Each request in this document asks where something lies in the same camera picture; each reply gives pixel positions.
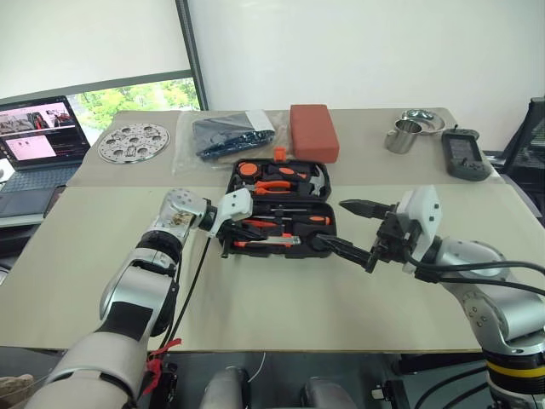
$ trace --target silver tray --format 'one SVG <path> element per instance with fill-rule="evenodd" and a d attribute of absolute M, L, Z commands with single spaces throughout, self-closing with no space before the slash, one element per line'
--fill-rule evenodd
<path fill-rule="evenodd" d="M 113 164 L 131 164 L 158 155 L 169 144 L 169 132 L 155 124 L 130 124 L 104 135 L 101 158 Z"/>
<path fill-rule="evenodd" d="M 445 121 L 437 113 L 425 109 L 403 111 L 401 119 L 417 122 L 422 127 L 422 131 L 418 135 L 434 135 L 445 130 Z"/>

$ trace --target round metal disc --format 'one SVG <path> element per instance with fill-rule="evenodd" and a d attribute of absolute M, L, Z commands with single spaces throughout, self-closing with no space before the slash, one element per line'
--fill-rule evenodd
<path fill-rule="evenodd" d="M 131 124 L 104 135 L 99 155 L 113 164 L 132 164 L 148 160 L 169 144 L 170 135 L 155 124 Z"/>

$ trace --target plastic bag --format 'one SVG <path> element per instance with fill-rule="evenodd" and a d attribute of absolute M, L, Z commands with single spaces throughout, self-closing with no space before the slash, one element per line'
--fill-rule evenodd
<path fill-rule="evenodd" d="M 274 137 L 274 128 L 263 111 L 235 113 L 193 122 L 196 154 L 210 160 L 262 147 Z"/>
<path fill-rule="evenodd" d="M 289 132 L 289 111 L 265 112 L 270 124 L 274 128 L 274 136 L 272 137 L 272 140 L 264 146 L 243 150 L 209 160 L 202 160 L 197 155 L 197 152 L 200 152 L 200 149 L 198 142 L 193 137 L 193 125 L 197 121 L 213 118 L 216 121 L 220 120 L 222 122 L 225 120 L 225 117 L 244 114 L 245 112 L 183 112 L 180 115 L 176 126 L 175 156 L 172 163 L 173 175 L 182 175 L 189 170 L 192 173 L 193 171 L 205 172 L 207 170 L 230 171 L 232 164 L 241 158 L 273 158 L 275 147 L 285 147 L 288 158 L 293 158 L 293 155 L 291 154 L 291 138 Z"/>

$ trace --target computer monitor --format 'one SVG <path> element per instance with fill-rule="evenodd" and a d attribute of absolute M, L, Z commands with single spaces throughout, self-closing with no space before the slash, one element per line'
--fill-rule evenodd
<path fill-rule="evenodd" d="M 0 152 L 15 170 L 81 163 L 88 150 L 65 96 L 0 105 Z"/>

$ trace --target black cable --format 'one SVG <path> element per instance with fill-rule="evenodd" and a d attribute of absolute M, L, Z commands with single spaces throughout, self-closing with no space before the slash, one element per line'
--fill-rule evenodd
<path fill-rule="evenodd" d="M 448 385 L 449 383 L 453 383 L 459 379 L 470 377 L 472 375 L 475 375 L 476 373 L 480 373 L 484 371 L 486 371 L 486 366 L 481 366 L 480 368 L 475 368 L 475 369 L 472 369 L 471 371 L 465 371 L 465 372 L 459 373 L 458 375 L 455 375 L 454 377 L 449 377 L 445 379 L 444 381 L 436 383 L 434 386 L 432 386 L 430 389 L 424 392 L 424 395 L 422 395 L 420 399 L 418 400 L 418 402 L 416 403 L 415 409 L 420 409 L 420 407 L 422 406 L 424 401 L 429 397 L 429 395 L 431 395 L 436 390 L 443 388 L 445 385 Z"/>
<path fill-rule="evenodd" d="M 512 283 L 510 281 L 495 281 L 493 279 L 464 279 L 464 278 L 445 278 L 438 276 L 436 278 L 439 283 L 460 283 L 460 284 L 487 284 L 497 285 L 500 287 L 516 288 L 517 290 L 529 291 L 545 297 L 545 290 L 541 290 L 531 285 Z"/>
<path fill-rule="evenodd" d="M 473 389 L 470 389 L 468 392 L 465 392 L 465 393 L 461 394 L 460 396 L 458 396 L 457 398 L 451 400 L 449 403 L 447 403 L 445 405 L 445 407 L 443 407 L 443 409 L 451 409 L 452 407 L 459 404 L 462 400 L 465 400 L 469 396 L 475 395 L 476 393 L 478 393 L 481 390 L 486 389 L 486 388 L 488 388 L 488 384 L 487 383 L 482 383 L 479 386 L 477 386 L 477 387 L 475 387 Z"/>
<path fill-rule="evenodd" d="M 184 313 L 186 312 L 187 305 L 189 305 L 189 300 L 191 300 L 191 295 L 193 294 L 193 290 L 195 289 L 195 285 L 197 284 L 198 276 L 201 274 L 201 268 L 203 267 L 204 258 L 206 257 L 206 253 L 208 252 L 209 244 L 210 244 L 210 237 L 207 238 L 206 244 L 204 245 L 203 253 L 201 254 L 201 259 L 198 262 L 197 271 L 195 272 L 195 277 L 193 277 L 193 282 L 191 283 L 191 287 L 189 287 L 189 292 L 187 293 L 186 301 L 184 302 L 184 305 L 181 307 L 181 311 L 178 314 L 176 323 L 172 327 L 172 332 L 169 335 L 169 342 L 174 339 L 176 332 L 178 331 L 178 327 L 180 326 L 181 319 L 183 318 Z"/>
<path fill-rule="evenodd" d="M 180 284 L 180 273 L 181 273 L 181 256 L 180 256 L 180 261 L 178 262 L 178 269 L 176 270 L 176 278 L 175 278 L 176 284 Z"/>
<path fill-rule="evenodd" d="M 536 270 L 541 274 L 545 275 L 545 267 L 535 264 L 533 262 L 516 262 L 506 260 L 504 262 L 475 262 L 470 264 L 457 264 L 454 266 L 437 266 L 435 264 L 429 264 L 427 262 L 419 262 L 415 260 L 409 252 L 409 249 L 404 249 L 404 256 L 407 262 L 412 265 L 422 268 L 424 270 L 435 271 L 437 273 L 454 273 L 456 271 L 466 271 L 466 270 L 485 270 L 487 268 L 511 268 L 511 267 L 521 267 L 529 268 Z"/>
<path fill-rule="evenodd" d="M 178 268 L 176 269 L 176 275 L 175 275 L 175 283 L 180 284 L 180 275 L 181 275 L 181 258 L 178 262 Z M 176 300 L 174 301 L 174 309 L 176 309 Z M 161 344 L 159 345 L 159 348 L 162 348 L 166 345 L 166 343 L 169 341 L 170 332 L 172 331 L 172 325 L 174 324 L 174 311 L 172 312 L 172 317 L 170 317 L 169 320 L 169 326 L 167 327 L 167 331 L 164 333 L 163 341 L 161 341 Z"/>

